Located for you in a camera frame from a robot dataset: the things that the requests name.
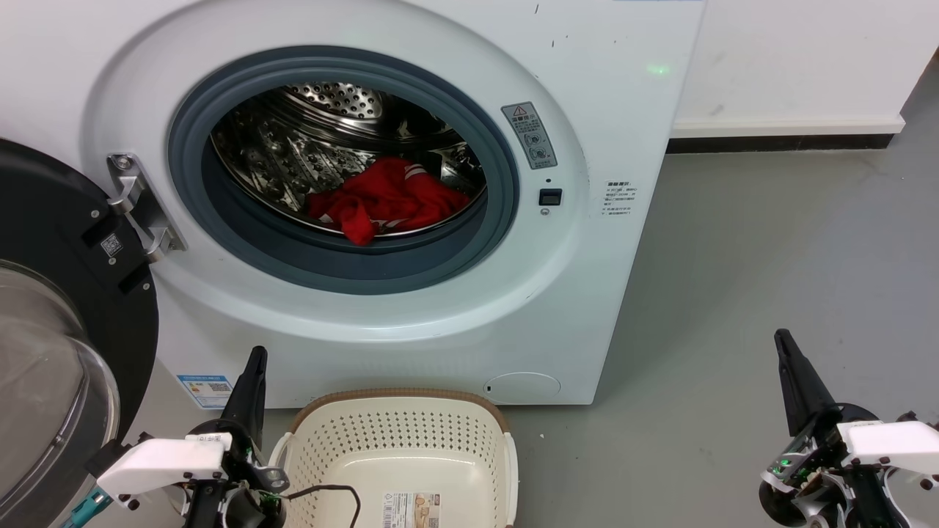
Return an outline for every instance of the green light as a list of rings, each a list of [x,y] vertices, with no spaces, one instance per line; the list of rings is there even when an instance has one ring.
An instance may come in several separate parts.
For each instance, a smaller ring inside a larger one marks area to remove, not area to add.
[[[646,66],[646,71],[652,75],[668,75],[671,72],[671,68],[666,65],[650,64]]]

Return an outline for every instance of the qr code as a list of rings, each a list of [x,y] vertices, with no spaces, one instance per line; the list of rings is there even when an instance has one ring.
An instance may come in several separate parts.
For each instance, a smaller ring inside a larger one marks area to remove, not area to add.
[[[124,245],[117,239],[116,234],[111,233],[108,235],[108,238],[101,241],[101,249],[103,249],[104,253],[107,253],[108,256],[115,256],[118,251],[124,249]]]

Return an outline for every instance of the baseboard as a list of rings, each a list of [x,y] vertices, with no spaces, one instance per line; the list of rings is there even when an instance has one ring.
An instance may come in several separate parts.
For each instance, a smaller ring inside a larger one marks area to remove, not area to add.
[[[670,139],[666,154],[784,152],[790,150],[862,150],[887,148],[892,133],[859,135],[764,135]]]
[[[699,137],[752,137],[784,135],[894,134],[903,130],[902,116],[886,119],[841,119],[820,121],[752,121],[739,123],[691,122],[679,119],[672,139]]]
[[[817,123],[676,123],[668,154],[713,152],[779,152],[788,150],[857,150],[886,148],[905,121],[840,121]]]

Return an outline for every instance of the concrete floor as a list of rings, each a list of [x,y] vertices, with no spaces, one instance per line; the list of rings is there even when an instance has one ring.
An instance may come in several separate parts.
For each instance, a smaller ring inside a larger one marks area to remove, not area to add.
[[[939,419],[939,64],[903,116],[886,151],[665,160],[596,401],[506,409],[516,527],[775,526],[757,486],[788,441],[776,328],[838,401]],[[205,417],[186,398],[158,365],[133,430],[184,433]],[[293,414],[268,413],[266,450]],[[939,526],[934,497],[899,495]],[[96,525],[178,526],[145,507]]]

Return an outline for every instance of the red garment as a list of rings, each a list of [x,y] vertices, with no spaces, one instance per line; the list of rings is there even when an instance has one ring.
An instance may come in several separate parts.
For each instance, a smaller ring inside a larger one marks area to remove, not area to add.
[[[407,231],[448,218],[470,198],[401,158],[379,158],[342,187],[307,196],[307,214],[339,225],[346,237],[365,245],[380,226]]]

